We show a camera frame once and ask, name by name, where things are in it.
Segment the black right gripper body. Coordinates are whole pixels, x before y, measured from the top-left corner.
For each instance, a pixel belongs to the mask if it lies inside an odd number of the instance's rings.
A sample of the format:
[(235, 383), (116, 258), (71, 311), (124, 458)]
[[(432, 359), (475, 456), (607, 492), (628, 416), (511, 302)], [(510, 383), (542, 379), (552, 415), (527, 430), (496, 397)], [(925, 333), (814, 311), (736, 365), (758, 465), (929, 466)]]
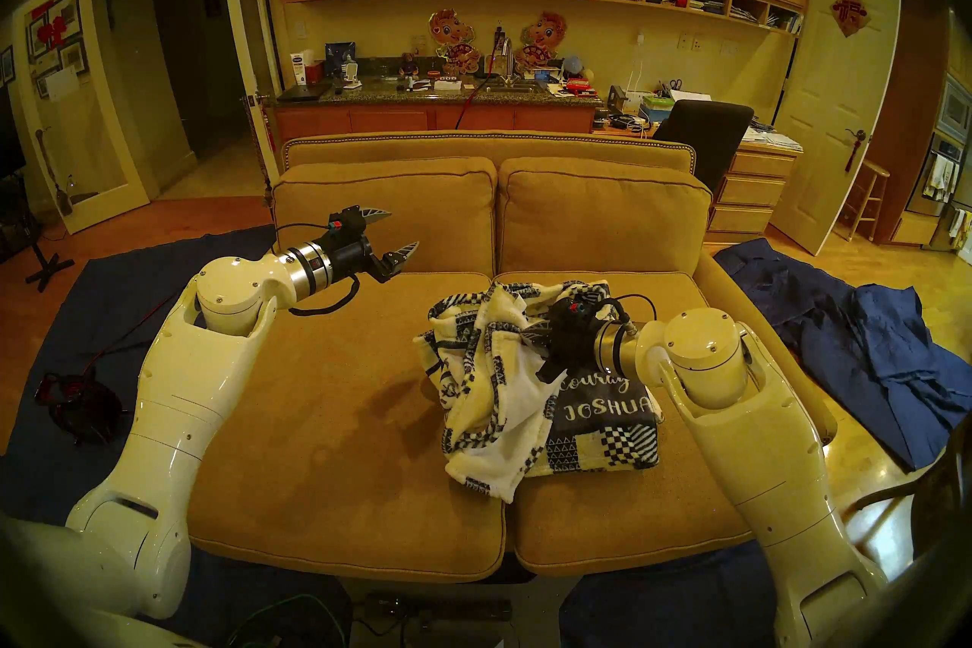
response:
[(595, 343), (602, 324), (594, 311), (550, 311), (548, 370), (598, 370)]

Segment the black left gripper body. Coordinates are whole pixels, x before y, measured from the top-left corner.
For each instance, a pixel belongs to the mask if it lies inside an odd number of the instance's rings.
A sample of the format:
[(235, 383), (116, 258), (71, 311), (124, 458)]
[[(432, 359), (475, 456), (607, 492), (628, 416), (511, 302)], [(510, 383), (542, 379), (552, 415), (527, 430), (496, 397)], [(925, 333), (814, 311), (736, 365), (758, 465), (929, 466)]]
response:
[(328, 282), (340, 282), (358, 274), (366, 274), (377, 282), (387, 282), (396, 276), (392, 256), (375, 255), (365, 233), (323, 234), (323, 254), (328, 260)]

